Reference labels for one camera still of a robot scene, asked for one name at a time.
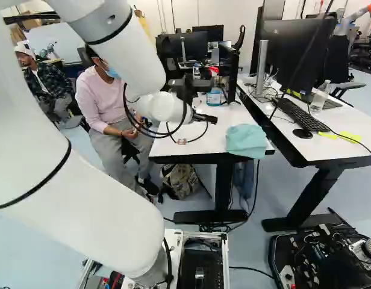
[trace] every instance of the person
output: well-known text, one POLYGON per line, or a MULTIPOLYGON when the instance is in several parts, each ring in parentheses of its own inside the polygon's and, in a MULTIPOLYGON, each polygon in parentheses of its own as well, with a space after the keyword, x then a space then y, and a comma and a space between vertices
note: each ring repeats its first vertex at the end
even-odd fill
POLYGON ((26 67, 23 72, 26 83, 42 110, 46 114, 55 113, 62 121, 67 121, 70 118, 67 106, 74 95, 69 78, 54 65, 36 62, 34 52, 24 45, 17 45, 14 51, 20 65, 26 67))
MULTIPOLYGON (((150 180, 152 163, 148 160, 153 140, 139 134, 126 118, 123 105, 124 81, 89 45, 86 45, 86 54, 94 65, 78 77, 75 97, 91 127, 91 143, 111 177, 141 195, 143 188, 149 196, 155 197, 159 189, 150 180), (122 137, 140 151, 139 174, 135 177, 123 165, 122 137)), ((142 122, 138 113, 135 118, 142 122)))

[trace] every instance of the hand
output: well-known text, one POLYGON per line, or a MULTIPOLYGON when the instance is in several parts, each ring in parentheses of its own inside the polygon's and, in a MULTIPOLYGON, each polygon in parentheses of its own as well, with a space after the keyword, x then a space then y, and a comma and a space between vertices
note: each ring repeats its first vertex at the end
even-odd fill
POLYGON ((121 135, 126 138, 134 140, 139 135, 139 132, 135 128, 126 129, 121 132, 121 135))
POLYGON ((144 120, 143 120, 143 117, 140 115, 140 113, 138 113, 136 111, 135 113, 135 119, 137 120, 137 122, 140 124, 140 126, 142 126, 144 124, 144 120))

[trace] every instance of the white desk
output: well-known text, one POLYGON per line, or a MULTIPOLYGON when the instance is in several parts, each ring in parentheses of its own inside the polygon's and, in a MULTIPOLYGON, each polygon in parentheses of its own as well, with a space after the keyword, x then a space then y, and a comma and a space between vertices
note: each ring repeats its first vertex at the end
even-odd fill
MULTIPOLYGON (((274 106, 271 103, 261 103, 250 96, 252 89, 244 85, 240 75, 237 86, 242 91, 241 99, 248 111, 263 127, 267 136, 290 164, 295 167, 316 166, 319 169, 287 216, 263 220, 264 230, 267 232, 289 231, 322 223, 340 223, 340 219, 333 214, 311 216, 311 213, 329 193, 344 170, 371 166, 371 154, 360 144, 351 143, 342 138, 333 140, 318 134, 314 134, 311 139, 301 139, 295 136, 293 130, 300 126, 287 121, 291 118, 281 110, 276 111, 273 119, 269 120, 274 106)), ((279 92, 278 83, 274 81, 272 87, 279 92)), ((307 104, 302 101, 288 95, 285 97, 305 111, 308 110, 307 104)), ((317 118, 337 133, 346 131, 362 136, 361 142, 371 150, 371 117, 336 98, 329 98, 343 106, 323 110, 317 118)))
MULTIPOLYGON (((238 79, 237 84, 245 92, 252 91, 252 89, 244 85, 241 79, 238 79)), ((281 85, 274 81, 272 87, 279 91, 281 85)), ((305 111, 308 111, 307 105, 304 102, 289 95, 285 95, 285 97, 289 98, 305 111)), ((347 131, 353 135, 362 136, 361 142, 371 150, 371 116, 348 106, 332 96, 329 96, 329 99, 343 106, 340 108, 322 110, 316 118, 337 133, 347 131)), ((256 99, 253 100, 252 102, 259 107, 264 114, 268 116, 271 115, 275 108, 272 104, 267 102, 261 103, 256 99)), ((308 162, 370 156, 370 153, 359 144, 351 143, 342 138, 333 140, 318 134, 314 134, 314 137, 309 140, 296 137, 293 134, 293 130, 300 128, 298 124, 289 123, 286 120, 277 118, 283 117, 290 119, 281 110, 276 111, 274 116, 276 117, 273 117, 272 123, 308 162)))
MULTIPOLYGON (((193 106, 198 113, 216 116, 217 124, 208 125, 205 135, 191 143, 180 145, 171 138, 155 139, 149 159, 160 164, 187 163, 187 164, 216 164, 215 177, 215 210, 177 212, 173 220, 176 223, 202 223, 202 222, 241 222, 246 220, 243 210, 228 210, 229 192, 231 190, 234 164, 247 161, 249 158, 232 155, 226 152, 226 131, 230 126, 241 123, 256 125, 256 121, 249 114, 246 107, 235 102, 230 105, 211 107, 206 104, 206 95, 199 94, 193 100, 193 106)), ((177 124, 170 123, 169 129, 173 130, 177 124)), ((205 122, 194 122, 182 126, 174 133, 173 138, 186 138, 191 140, 198 137, 205 130, 205 122)), ((167 132, 166 124, 160 123, 160 132, 167 132)), ((266 154, 273 154, 275 149, 267 141, 266 154)))
MULTIPOLYGON (((196 107, 197 113, 208 114, 218 118, 216 125, 208 124, 205 135, 197 141, 179 145, 174 143, 171 138, 159 138, 154 141, 149 157, 169 157, 169 156, 189 156, 206 154, 225 154, 226 153, 226 131, 230 126, 248 123, 258 125, 249 114, 246 107, 241 104, 232 103, 219 107, 211 107, 206 103, 206 95, 199 95, 194 98, 193 107, 196 107)), ((170 131, 173 131, 178 123, 169 123, 170 131)), ((205 122, 193 122, 189 125, 183 125, 173 134, 173 138, 186 138, 191 140, 201 135, 205 130, 205 122)), ((159 132, 167 132, 166 123, 161 122, 158 128, 159 132)), ((273 154, 275 149, 267 140, 267 154, 273 154)))

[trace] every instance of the sneaker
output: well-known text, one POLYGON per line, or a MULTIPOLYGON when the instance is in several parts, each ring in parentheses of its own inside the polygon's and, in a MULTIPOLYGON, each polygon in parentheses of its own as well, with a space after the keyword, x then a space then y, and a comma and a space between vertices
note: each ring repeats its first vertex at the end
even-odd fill
POLYGON ((147 195, 150 197, 157 197, 159 194, 159 188, 151 182, 150 179, 145 179, 144 183, 139 182, 139 178, 135 176, 136 182, 147 191, 147 195))

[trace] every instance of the water bottle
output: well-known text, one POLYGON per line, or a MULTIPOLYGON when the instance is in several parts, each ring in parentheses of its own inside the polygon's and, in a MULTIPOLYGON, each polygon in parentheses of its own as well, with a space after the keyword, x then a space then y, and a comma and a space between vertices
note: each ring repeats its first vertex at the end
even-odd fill
POLYGON ((199 65, 195 63, 193 66, 193 79, 200 79, 200 71, 199 71, 199 65))
POLYGON ((323 105, 325 104, 325 101, 327 100, 330 92, 330 80, 327 79, 318 87, 317 93, 314 95, 314 99, 309 106, 310 113, 317 114, 322 111, 323 105))
POLYGON ((317 114, 322 111, 323 105, 328 98, 328 94, 317 89, 316 94, 314 95, 314 99, 310 106, 308 107, 311 114, 317 114))

